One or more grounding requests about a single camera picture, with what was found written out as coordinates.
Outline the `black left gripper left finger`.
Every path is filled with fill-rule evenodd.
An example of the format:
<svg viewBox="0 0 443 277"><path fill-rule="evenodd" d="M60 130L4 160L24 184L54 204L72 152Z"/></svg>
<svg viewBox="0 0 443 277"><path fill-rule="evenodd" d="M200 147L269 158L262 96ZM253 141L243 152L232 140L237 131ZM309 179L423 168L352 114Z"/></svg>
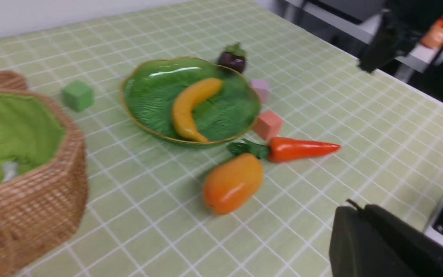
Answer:
<svg viewBox="0 0 443 277"><path fill-rule="evenodd" d="M417 274L389 247L352 200L339 206L329 247L334 277L416 277Z"/></svg>

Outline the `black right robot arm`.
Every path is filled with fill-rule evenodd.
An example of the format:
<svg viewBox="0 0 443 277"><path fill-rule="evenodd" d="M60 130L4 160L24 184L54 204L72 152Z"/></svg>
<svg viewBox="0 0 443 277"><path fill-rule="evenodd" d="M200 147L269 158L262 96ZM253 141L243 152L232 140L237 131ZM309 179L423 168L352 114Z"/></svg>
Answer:
<svg viewBox="0 0 443 277"><path fill-rule="evenodd" d="M443 0L387 0L358 67L372 73L394 58L408 56L441 16Z"/></svg>

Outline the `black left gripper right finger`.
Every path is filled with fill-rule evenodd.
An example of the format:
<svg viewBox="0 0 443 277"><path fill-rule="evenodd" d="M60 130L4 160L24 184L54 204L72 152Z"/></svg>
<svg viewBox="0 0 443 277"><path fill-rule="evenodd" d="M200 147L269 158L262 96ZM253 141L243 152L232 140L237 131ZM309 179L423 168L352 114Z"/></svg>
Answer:
<svg viewBox="0 0 443 277"><path fill-rule="evenodd" d="M443 246L378 205L366 205L364 214L387 245L417 276L443 277Z"/></svg>

